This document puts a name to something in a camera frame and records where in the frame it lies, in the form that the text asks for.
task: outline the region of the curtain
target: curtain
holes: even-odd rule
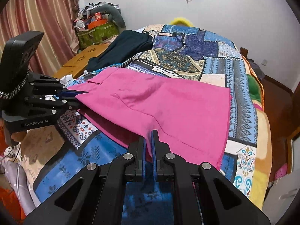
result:
[[[78,0],[9,0],[0,14],[0,54],[10,38],[29,30],[43,31],[29,67],[53,75],[79,49],[72,23],[78,9]]]

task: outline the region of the bed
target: bed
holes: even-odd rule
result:
[[[263,87],[248,61],[232,41],[199,28],[150,25],[137,31],[153,36],[152,50],[111,67],[230,88],[229,135],[220,172],[262,209],[272,165],[271,137]],[[88,163],[102,165],[126,152],[77,111],[63,114],[56,126],[29,131],[20,146],[21,164],[41,202]],[[164,215],[153,216],[159,210]],[[173,224],[171,186],[153,181],[150,162],[145,183],[128,183],[125,194],[122,224],[141,222]]]

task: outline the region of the red cloth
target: red cloth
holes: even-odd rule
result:
[[[3,154],[8,145],[5,142],[3,127],[0,126],[0,155]]]
[[[160,141],[186,161],[220,167],[228,138],[229,88],[109,67],[70,89],[88,92],[76,98],[94,111],[85,116],[100,130],[107,119],[143,136],[151,153],[150,133],[157,129]],[[110,128],[108,136],[115,140],[118,130]],[[117,142],[127,147],[120,138]]]
[[[3,202],[4,207],[14,220],[19,224],[22,224],[23,220],[26,218],[26,215],[20,206],[16,193],[0,187],[0,202]]]

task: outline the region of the white wall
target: white wall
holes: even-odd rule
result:
[[[85,0],[79,0],[78,5],[79,5],[79,10],[81,11],[81,9],[82,9],[85,5],[88,5],[88,4],[86,4]]]
[[[194,26],[231,39],[268,76],[295,89],[300,75],[300,24],[285,0],[101,0],[119,4],[127,29],[186,17]]]
[[[296,88],[297,88],[297,86],[298,86],[299,83],[300,83],[300,74],[298,76],[298,79],[296,80],[296,83],[294,84],[294,87],[292,88],[293,92],[295,92],[295,90],[296,90]]]

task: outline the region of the wooden furniture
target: wooden furniture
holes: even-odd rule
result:
[[[84,69],[88,65],[89,59],[99,56],[108,46],[109,45],[107,44],[102,44],[87,47],[62,66],[61,69],[53,75],[53,77],[61,79],[63,76],[72,74],[73,79],[77,79],[83,74]]]
[[[296,115],[298,122],[300,122],[300,83],[292,95],[293,114]]]

